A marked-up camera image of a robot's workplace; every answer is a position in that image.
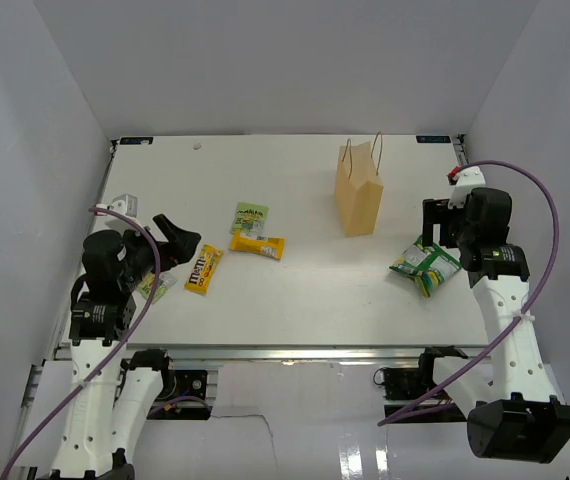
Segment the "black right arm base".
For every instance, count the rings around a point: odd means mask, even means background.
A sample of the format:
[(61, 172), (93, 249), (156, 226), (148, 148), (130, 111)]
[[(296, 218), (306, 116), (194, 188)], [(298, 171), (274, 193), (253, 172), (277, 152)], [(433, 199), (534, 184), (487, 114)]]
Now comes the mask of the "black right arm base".
[(435, 360), (446, 357), (468, 359), (454, 346), (427, 347), (420, 354), (416, 367), (382, 367), (374, 372), (372, 380), (375, 386), (384, 389), (386, 400), (414, 400), (436, 386), (433, 380)]

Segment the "brown paper bag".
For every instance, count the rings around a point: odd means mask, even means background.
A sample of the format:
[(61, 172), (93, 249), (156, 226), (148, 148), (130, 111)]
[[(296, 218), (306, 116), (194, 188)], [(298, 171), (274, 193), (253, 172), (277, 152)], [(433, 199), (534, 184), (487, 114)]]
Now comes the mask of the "brown paper bag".
[(339, 148), (335, 176), (336, 202), (346, 237), (374, 232), (384, 190), (380, 176), (383, 134), (372, 141), (353, 145), (350, 138)]

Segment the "yellow snack bar wrapper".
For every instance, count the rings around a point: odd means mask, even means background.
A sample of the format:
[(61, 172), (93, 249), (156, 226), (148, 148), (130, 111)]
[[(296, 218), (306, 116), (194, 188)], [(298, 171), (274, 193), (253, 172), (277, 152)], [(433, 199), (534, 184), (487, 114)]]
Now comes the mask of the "yellow snack bar wrapper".
[(264, 237), (236, 230), (229, 249), (234, 252), (251, 253), (273, 260), (281, 260), (284, 246), (283, 238)]

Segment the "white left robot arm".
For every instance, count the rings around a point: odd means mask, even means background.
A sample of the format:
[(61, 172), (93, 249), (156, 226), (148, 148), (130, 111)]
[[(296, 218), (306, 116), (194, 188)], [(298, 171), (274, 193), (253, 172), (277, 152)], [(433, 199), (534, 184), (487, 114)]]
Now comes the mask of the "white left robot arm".
[(132, 479), (133, 458), (147, 415), (156, 399), (170, 396), (176, 374), (162, 349), (125, 359), (125, 347), (145, 309), (133, 293), (147, 275), (189, 262), (200, 234), (181, 229), (165, 215), (153, 221), (158, 241), (137, 221), (117, 214), (123, 231), (104, 229), (83, 242), (83, 274), (72, 289), (72, 383), (67, 416), (51, 479)]

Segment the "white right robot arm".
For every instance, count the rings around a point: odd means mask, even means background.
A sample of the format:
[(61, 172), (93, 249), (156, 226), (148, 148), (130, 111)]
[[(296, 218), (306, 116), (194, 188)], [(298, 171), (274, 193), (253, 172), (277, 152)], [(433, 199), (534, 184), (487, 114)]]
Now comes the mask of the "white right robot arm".
[(459, 206), (447, 199), (422, 205), (422, 243), (460, 253), (490, 337), (493, 377), (473, 369), (453, 381), (433, 363), (416, 374), (418, 390), (445, 392), (466, 417), (467, 438), (478, 458), (549, 464), (570, 440), (570, 405), (550, 382), (538, 348), (529, 299), (529, 267), (521, 247), (508, 243), (512, 199), (476, 187)]

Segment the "green yellow chip bag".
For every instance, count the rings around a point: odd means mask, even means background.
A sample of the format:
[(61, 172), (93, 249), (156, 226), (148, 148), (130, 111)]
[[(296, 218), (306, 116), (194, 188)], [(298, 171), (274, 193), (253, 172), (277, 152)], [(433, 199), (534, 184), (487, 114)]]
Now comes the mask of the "green yellow chip bag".
[(391, 271), (412, 280), (425, 298), (430, 298), (461, 268), (459, 261), (440, 245), (433, 243), (425, 246), (421, 236), (389, 267)]

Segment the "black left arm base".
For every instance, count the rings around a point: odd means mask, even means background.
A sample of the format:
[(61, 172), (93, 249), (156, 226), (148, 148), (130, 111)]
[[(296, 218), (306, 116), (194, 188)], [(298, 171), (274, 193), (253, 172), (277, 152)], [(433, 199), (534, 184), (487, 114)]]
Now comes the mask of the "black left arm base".
[(120, 362), (122, 370), (121, 385), (130, 371), (138, 368), (149, 367), (159, 371), (162, 381), (162, 389), (156, 397), (156, 402), (168, 401), (178, 396), (194, 396), (201, 400), (206, 399), (208, 373), (206, 370), (176, 369), (172, 365), (166, 350), (147, 349), (137, 351), (130, 359)]

